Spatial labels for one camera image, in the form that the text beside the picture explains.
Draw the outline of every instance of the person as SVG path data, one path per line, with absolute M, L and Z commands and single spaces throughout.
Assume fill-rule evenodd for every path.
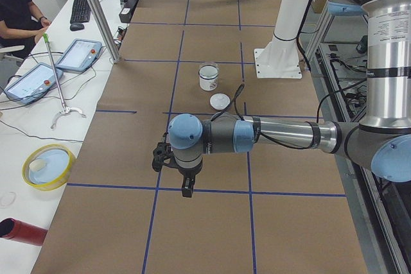
M 33 0 L 0 0 L 0 44 L 24 45 L 16 57 L 26 58 L 50 24 Z

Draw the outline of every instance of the black shirt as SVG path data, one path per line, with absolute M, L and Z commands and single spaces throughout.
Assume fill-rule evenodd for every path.
M 0 21 L 4 21 L 8 28 L 30 30 L 30 1 L 32 0 L 0 0 Z

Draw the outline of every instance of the label sticker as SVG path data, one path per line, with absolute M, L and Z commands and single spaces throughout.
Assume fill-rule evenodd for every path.
M 368 45 L 409 41 L 411 11 L 398 11 L 371 17 L 368 20 Z

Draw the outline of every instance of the white desk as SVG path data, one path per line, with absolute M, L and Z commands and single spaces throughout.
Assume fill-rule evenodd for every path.
M 100 0 L 100 3 L 113 35 L 116 33 L 118 26 L 124 28 L 127 26 L 121 24 L 118 17 L 121 9 L 119 0 Z M 90 22 L 85 23 L 84 30 L 69 30 L 72 4 L 73 0 L 67 1 L 47 31 L 51 42 L 51 50 L 63 52 L 77 38 L 99 40 L 105 45 L 92 15 Z M 44 51 L 47 51 L 47 49 L 44 41 L 41 40 L 32 53 Z M 36 56 L 36 59 L 49 64 L 47 54 Z M 24 74 L 35 64 L 33 59 L 27 59 L 17 74 Z M 62 106 L 57 98 L 44 98 L 27 107 L 3 111 L 1 120 L 20 128 L 30 135 L 84 140 L 96 110 L 97 101 L 103 92 L 112 68 L 110 54 L 106 49 L 93 67 L 96 71 L 96 77 L 83 86 L 74 99 L 67 102 L 69 107 L 81 108 L 87 118 L 82 118 L 77 113 L 69 114 L 61 117 L 58 120 L 57 128 L 52 130 L 50 126 L 53 117 L 62 110 Z M 64 83 L 73 76 L 76 76 L 76 74 L 64 73 L 60 81 Z M 73 96 L 80 85 L 92 76 L 94 76 L 94 71 L 89 69 L 65 83 L 62 86 L 65 98 Z M 57 90 L 50 91 L 46 94 L 46 97 L 48 96 L 58 96 Z M 1 94 L 0 101 L 6 100 L 7 97 Z M 19 106 L 18 103 L 0 103 L 0 109 L 16 106 Z M 22 179 L 22 165 L 27 157 L 41 146 L 53 143 L 63 144 L 77 156 L 82 144 L 29 138 L 2 123 L 0 123 L 0 141 L 0 196 L 7 192 L 17 194 L 17 198 L 12 205 L 5 209 L 0 208 L 0 221 L 5 218 L 15 218 L 48 229 L 64 191 L 64 186 L 50 192 L 38 191 Z M 0 239 L 0 273 L 29 273 L 39 252 L 40 247 Z

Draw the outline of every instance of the blue joint cap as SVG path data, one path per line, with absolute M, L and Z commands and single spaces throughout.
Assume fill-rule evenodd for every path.
M 411 180 L 411 135 L 402 135 L 385 143 L 371 161 L 371 171 L 392 182 Z
M 236 122 L 232 143 L 236 153 L 251 151 L 254 144 L 254 130 L 250 122 L 240 120 Z
M 328 12 L 331 15 L 341 16 L 357 16 L 364 15 L 366 12 L 362 10 L 358 4 L 346 4 L 346 3 L 333 3 L 328 1 Z
M 170 144 L 176 149 L 188 149 L 201 138 L 203 126 L 197 117 L 181 114 L 173 118 L 168 125 Z

